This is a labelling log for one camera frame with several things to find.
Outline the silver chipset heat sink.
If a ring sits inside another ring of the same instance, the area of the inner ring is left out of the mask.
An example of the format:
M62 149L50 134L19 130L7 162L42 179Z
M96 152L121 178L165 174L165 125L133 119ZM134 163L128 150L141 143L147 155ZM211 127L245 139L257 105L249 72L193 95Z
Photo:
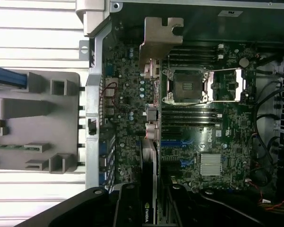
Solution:
M200 175L220 176L222 174L221 154L201 154L200 155Z

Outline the green Dell motherboard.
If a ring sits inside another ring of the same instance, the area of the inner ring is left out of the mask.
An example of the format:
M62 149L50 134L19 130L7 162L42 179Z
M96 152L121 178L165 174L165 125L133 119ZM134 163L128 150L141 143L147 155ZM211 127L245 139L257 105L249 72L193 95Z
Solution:
M153 99L151 82L138 69L138 51L132 45L117 46L105 59L106 90L104 102L106 121L115 126L115 183L137 181L140 167L141 141L145 138L145 106ZM249 66L242 68L239 60L246 57ZM211 70L241 68L246 88L239 102L207 102L203 105L168 105L161 102L161 141L193 140L185 147L160 146L160 161L172 180L193 189L243 189L250 169L253 109L255 104L256 48L246 44L215 44L212 46L181 46L174 48L162 63L172 67ZM234 71L214 76L213 96L217 100L233 100L236 76ZM200 175L201 154L221 154L220 176ZM181 167L181 159L194 164Z

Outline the open grey PC case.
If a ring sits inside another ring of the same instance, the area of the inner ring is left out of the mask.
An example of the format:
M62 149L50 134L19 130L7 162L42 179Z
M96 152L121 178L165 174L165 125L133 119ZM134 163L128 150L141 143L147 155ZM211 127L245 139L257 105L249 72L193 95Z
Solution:
M115 126L106 121L104 102L105 59L121 45L137 51L144 41L146 17L184 20L173 34L183 42L174 46L246 44L256 48L254 133L249 154L249 176L243 189L217 189L239 193L264 213L265 227L284 227L284 0L76 0L76 14L89 38L89 77L85 85L86 187L103 187L108 192L120 189L115 183ZM141 148L138 179L142 201ZM161 178L170 177L160 161L158 224L142 227L177 227L165 214ZM197 193L203 189L188 190Z

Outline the grey plastic parts rack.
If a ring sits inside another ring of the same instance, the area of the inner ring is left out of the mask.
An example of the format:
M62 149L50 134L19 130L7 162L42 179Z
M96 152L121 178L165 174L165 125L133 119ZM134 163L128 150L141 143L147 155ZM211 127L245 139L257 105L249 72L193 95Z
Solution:
M77 169L80 76L75 72L24 71L27 88L0 87L0 170L64 174Z

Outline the CPU socket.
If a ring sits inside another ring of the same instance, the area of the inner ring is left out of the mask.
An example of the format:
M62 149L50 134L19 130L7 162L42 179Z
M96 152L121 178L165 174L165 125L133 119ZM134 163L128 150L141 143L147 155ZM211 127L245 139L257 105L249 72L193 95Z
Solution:
M196 67L164 69L161 76L161 98L168 105L203 105L208 102L208 72Z

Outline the green RAM stick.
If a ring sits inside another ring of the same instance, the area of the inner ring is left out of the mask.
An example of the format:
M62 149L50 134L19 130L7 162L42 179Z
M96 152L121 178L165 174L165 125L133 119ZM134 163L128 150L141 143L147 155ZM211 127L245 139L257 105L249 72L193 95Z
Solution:
M40 148L34 147L25 147L24 145L0 145L0 149L6 150L32 150L32 151L41 151Z

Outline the metal socket cover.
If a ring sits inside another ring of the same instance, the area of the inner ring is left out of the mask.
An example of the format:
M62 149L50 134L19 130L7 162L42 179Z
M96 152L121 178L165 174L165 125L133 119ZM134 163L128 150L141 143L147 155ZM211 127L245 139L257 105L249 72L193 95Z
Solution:
M235 96L233 100L217 100L213 96L213 82L214 82L214 76L218 72L225 72L225 71L234 71L236 76L236 87L235 87ZM242 77L241 68L230 68L230 69L220 69L220 70L211 70L208 71L208 78L206 79L205 88L206 88L206 94L207 94L207 102L239 102L241 93L246 88L246 80Z

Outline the hard disk with blue carrier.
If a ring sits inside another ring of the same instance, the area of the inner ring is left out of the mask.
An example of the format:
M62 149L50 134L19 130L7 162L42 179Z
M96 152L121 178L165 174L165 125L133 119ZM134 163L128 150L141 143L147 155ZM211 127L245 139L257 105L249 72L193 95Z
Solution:
M0 67L0 87L26 89L27 75L6 70Z

